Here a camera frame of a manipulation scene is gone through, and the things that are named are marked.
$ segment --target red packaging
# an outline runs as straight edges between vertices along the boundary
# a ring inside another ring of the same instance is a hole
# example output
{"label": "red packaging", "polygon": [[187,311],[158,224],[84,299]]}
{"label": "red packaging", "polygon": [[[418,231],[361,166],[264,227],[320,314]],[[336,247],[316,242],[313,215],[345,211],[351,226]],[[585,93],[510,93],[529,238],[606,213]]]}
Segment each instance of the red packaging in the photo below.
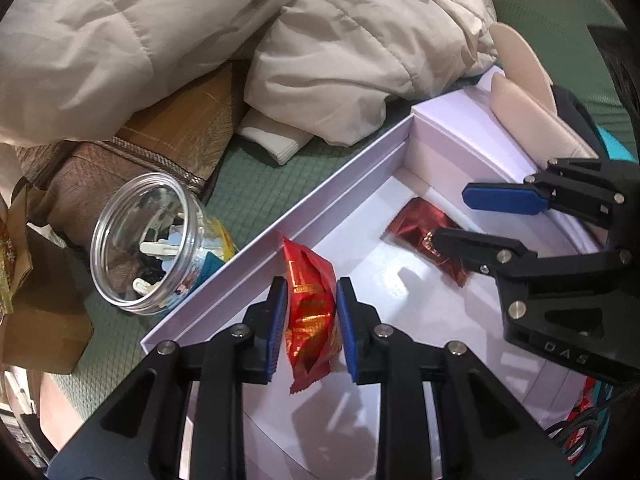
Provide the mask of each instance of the red packaging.
{"label": "red packaging", "polygon": [[458,286],[463,286],[468,272],[462,267],[460,259],[443,256],[431,243],[433,232],[440,227],[460,229],[458,224],[436,206],[416,197],[409,200],[391,221],[385,235],[391,235],[399,245],[417,251],[451,276]]}
{"label": "red packaging", "polygon": [[289,284],[287,356],[293,368],[294,394],[322,379],[342,339],[335,316],[335,273],[331,263],[311,249],[283,237]]}

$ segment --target brown cardboard box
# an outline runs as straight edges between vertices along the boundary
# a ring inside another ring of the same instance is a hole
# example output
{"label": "brown cardboard box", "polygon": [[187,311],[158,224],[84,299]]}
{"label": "brown cardboard box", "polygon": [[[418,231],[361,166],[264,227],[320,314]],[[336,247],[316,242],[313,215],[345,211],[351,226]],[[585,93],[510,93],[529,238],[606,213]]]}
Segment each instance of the brown cardboard box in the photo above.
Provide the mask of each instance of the brown cardboard box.
{"label": "brown cardboard box", "polygon": [[0,324],[0,362],[55,374],[73,371],[92,334],[64,249],[26,225],[25,190],[7,227],[16,251],[14,312]]}

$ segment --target clear plastic jar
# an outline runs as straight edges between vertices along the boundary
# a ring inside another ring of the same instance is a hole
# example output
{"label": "clear plastic jar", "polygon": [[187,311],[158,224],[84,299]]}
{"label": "clear plastic jar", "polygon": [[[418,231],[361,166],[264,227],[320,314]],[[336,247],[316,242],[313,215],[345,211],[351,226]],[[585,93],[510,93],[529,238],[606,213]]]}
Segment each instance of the clear plastic jar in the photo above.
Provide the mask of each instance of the clear plastic jar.
{"label": "clear plastic jar", "polygon": [[128,312],[157,314],[220,268],[232,256],[229,246],[222,225],[195,196],[167,174],[147,173],[104,207],[92,239],[91,274],[105,300]]}

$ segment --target blue gripper pad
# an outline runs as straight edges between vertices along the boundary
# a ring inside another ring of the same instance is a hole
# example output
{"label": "blue gripper pad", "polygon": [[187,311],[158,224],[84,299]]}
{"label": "blue gripper pad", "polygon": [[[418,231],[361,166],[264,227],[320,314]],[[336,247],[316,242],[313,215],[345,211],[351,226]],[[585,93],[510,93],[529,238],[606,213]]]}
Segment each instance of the blue gripper pad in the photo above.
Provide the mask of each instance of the blue gripper pad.
{"label": "blue gripper pad", "polygon": [[353,382],[356,383],[358,381],[358,348],[349,313],[349,302],[345,295],[342,280],[338,280],[335,289],[335,309],[338,313],[338,322],[342,332],[342,345],[344,347],[344,358],[347,361],[347,370]]}
{"label": "blue gripper pad", "polygon": [[265,374],[270,382],[278,366],[278,355],[280,354],[280,343],[282,332],[284,331],[284,321],[287,317],[287,306],[289,305],[289,293],[287,282],[281,280],[280,286],[274,290],[275,284],[271,285],[267,302],[273,301],[273,318],[267,338],[267,356],[265,361]]}
{"label": "blue gripper pad", "polygon": [[549,201],[527,184],[467,184],[462,200],[471,209],[519,215],[537,215],[548,209]]}

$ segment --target metal screw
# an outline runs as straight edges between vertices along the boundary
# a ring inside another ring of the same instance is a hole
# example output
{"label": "metal screw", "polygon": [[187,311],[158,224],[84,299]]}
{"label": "metal screw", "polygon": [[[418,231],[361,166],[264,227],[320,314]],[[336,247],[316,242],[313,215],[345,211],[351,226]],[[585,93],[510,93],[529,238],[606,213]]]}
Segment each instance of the metal screw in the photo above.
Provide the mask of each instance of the metal screw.
{"label": "metal screw", "polygon": [[378,337],[389,337],[390,335],[392,335],[393,332],[394,332],[394,328],[391,325],[387,325],[384,323],[377,325],[373,329],[373,333]]}
{"label": "metal screw", "polygon": [[513,254],[511,254],[511,251],[508,249],[503,249],[501,251],[498,251],[498,254],[495,255],[495,257],[498,258],[498,261],[502,264],[505,264],[509,260],[511,260],[512,256]]}
{"label": "metal screw", "polygon": [[233,337],[244,337],[249,335],[249,332],[251,332],[251,329],[244,323],[238,323],[231,327],[231,335]]}
{"label": "metal screw", "polygon": [[453,355],[462,355],[467,350],[466,345],[462,341],[450,341],[449,344],[447,344],[447,349],[449,349],[449,352]]}
{"label": "metal screw", "polygon": [[160,355],[170,355],[175,352],[178,345],[174,341],[161,341],[158,343],[158,353]]}
{"label": "metal screw", "polygon": [[527,305],[524,301],[514,301],[509,305],[508,312],[511,319],[520,319],[527,313]]}
{"label": "metal screw", "polygon": [[633,257],[631,256],[631,253],[629,251],[627,251],[626,249],[622,249],[620,251],[620,261],[624,265],[627,265],[627,264],[631,263],[632,259],[633,259]]}

